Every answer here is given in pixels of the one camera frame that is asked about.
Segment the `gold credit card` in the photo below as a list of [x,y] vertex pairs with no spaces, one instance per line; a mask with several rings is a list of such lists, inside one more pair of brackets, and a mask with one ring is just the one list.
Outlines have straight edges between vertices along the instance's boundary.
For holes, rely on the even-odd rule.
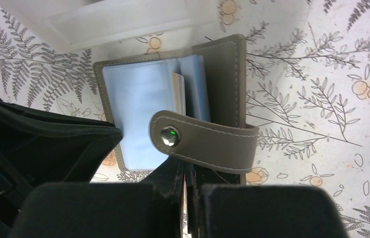
[[183,185],[183,197],[182,197],[182,221],[181,221],[181,236],[183,238],[191,238],[192,235],[188,232],[188,210],[187,210],[187,185],[186,185],[186,177],[184,177],[184,185]]

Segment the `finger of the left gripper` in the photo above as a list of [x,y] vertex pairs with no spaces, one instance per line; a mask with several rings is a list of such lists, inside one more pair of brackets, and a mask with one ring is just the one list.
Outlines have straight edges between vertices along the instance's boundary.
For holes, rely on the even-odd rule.
[[113,124],[0,99],[0,211],[10,224],[28,194],[50,182],[89,182],[121,141]]

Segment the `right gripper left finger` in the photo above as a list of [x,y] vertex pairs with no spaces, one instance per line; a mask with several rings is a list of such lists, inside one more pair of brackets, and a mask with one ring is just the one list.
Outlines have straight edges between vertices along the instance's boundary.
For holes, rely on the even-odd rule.
[[24,202],[11,238],[179,238],[184,162],[138,183],[48,183]]

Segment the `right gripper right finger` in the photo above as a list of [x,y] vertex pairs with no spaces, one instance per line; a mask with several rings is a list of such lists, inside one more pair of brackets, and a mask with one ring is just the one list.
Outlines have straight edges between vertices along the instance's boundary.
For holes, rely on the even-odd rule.
[[243,176],[188,166],[188,231],[194,238],[345,238],[330,196],[295,185],[251,186]]

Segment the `grey leather card holder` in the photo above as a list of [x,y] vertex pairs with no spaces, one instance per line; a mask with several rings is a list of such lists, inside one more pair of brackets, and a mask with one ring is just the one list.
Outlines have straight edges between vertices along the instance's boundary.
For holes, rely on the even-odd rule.
[[230,35],[188,49],[96,62],[102,105],[123,138],[122,171],[152,171],[168,157],[194,184],[243,183],[258,129],[246,123],[246,41]]

